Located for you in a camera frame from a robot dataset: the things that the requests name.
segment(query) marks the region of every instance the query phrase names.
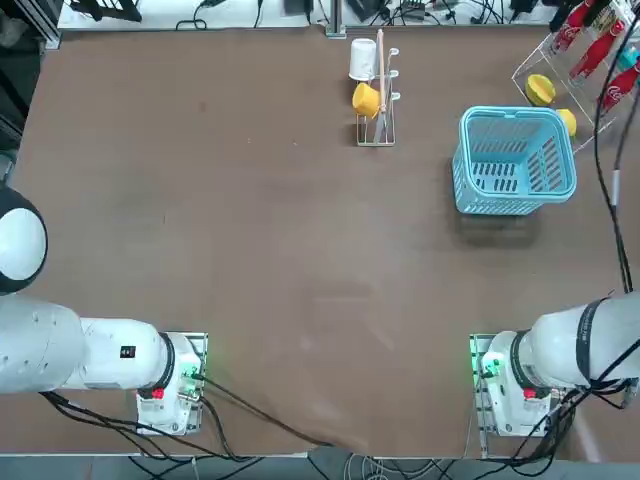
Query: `bottle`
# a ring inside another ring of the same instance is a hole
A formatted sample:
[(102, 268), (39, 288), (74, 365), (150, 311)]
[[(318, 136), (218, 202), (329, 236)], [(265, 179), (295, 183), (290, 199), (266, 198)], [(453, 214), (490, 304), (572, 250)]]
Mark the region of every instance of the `bottle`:
[(618, 18), (607, 33), (601, 35), (591, 44), (580, 61), (569, 72), (569, 82), (572, 85), (580, 85), (598, 68), (600, 62), (609, 54), (616, 37), (624, 31), (624, 27), (624, 22)]
[(587, 15), (594, 1), (595, 0), (584, 0), (584, 2), (578, 5), (567, 17), (567, 21), (560, 27), (560, 30), (558, 30), (558, 33), (549, 46), (549, 51), (552, 54), (555, 55), (558, 52), (564, 52), (569, 48), (569, 45), (571, 45), (578, 36), (578, 33), (580, 33), (580, 30), (582, 30), (584, 17)]
[(611, 80), (607, 86), (602, 100), (602, 115), (606, 115), (622, 97), (633, 90), (633, 86), (638, 80), (638, 75), (640, 75), (640, 57), (638, 57), (633, 67)]

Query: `white robot head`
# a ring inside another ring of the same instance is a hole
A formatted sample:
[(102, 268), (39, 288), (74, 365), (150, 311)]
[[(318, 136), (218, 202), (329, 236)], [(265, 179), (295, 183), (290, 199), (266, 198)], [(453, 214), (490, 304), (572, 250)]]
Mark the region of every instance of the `white robot head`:
[(40, 212), (18, 192), (0, 188), (0, 294), (26, 288), (42, 270), (47, 249)]

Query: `gray floor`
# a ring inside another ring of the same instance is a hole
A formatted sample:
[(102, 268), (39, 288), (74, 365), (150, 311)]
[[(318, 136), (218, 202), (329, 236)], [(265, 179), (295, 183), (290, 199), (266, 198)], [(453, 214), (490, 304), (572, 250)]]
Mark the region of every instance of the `gray floor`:
[[(319, 449), (311, 454), (315, 463), (324, 471), (330, 480), (342, 480), (345, 460), (348, 454), (338, 449)], [(153, 472), (161, 472), (171, 466), (171, 463), (141, 459), (140, 463)], [(445, 467), (448, 460), (442, 460), (440, 465)], [(401, 467), (410, 471), (424, 464), (424, 461), (402, 461)], [(182, 466), (175, 472), (166, 475), (167, 480), (178, 479), (219, 479), (233, 472), (239, 467), (226, 460), (204, 459), (198, 462), (198, 475), (190, 465)], [(490, 469), (496, 468), (492, 464), (474, 460), (456, 462), (449, 470), (452, 480), (472, 480), (476, 476)], [(531, 468), (534, 472), (539, 467)], [(0, 458), (0, 472), (3, 479), (10, 480), (111, 480), (130, 479), (144, 480), (151, 478), (148, 474), (138, 470), (125, 457), (4, 457)], [(388, 480), (401, 480), (402, 476), (387, 473)], [(440, 472), (432, 469), (424, 479), (438, 480)], [(489, 477), (494, 480), (518, 478), (513, 472), (505, 471)], [(266, 458), (256, 466), (233, 477), (236, 480), (250, 479), (316, 479), (323, 480), (306, 459), (301, 458)], [(352, 464), (352, 479), (360, 480), (360, 461)], [(638, 465), (591, 465), (558, 461), (540, 478), (547, 480), (595, 480), (606, 478), (640, 480), (640, 466)]]

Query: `wooden stick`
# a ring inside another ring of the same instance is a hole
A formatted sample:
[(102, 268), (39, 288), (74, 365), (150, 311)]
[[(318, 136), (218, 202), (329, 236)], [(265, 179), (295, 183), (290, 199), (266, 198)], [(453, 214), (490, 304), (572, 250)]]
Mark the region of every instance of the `wooden stick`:
[(380, 111), (382, 113), (387, 111), (387, 91), (385, 90), (385, 78), (384, 78), (384, 47), (382, 44), (382, 38), (384, 33), (382, 29), (378, 29), (378, 67), (380, 68)]

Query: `coca-cola bottle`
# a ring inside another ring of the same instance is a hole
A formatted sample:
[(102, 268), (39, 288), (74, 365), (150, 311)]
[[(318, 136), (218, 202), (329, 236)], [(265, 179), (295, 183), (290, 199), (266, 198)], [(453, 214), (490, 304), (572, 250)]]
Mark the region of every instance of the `coca-cola bottle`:
[(578, 33), (580, 33), (580, 30), (582, 30), (584, 17), (587, 15), (594, 1), (595, 0), (584, 0), (584, 2), (571, 12), (567, 17), (567, 21), (560, 27), (560, 30), (558, 30), (558, 33), (556, 33), (556, 36), (549, 46), (551, 53), (564, 52), (569, 48), (569, 45), (571, 45), (578, 36)]
[(638, 80), (638, 75), (640, 75), (640, 57), (638, 57), (633, 67), (622, 72), (607, 85), (602, 99), (602, 115), (606, 115), (609, 110), (617, 105), (622, 97), (633, 90), (633, 86)]
[(585, 78), (598, 68), (600, 62), (609, 54), (613, 42), (616, 37), (624, 31), (625, 24), (619, 18), (613, 22), (613, 25), (607, 33), (601, 35), (582, 56), (580, 61), (569, 72), (569, 81), (573, 85), (580, 85)]

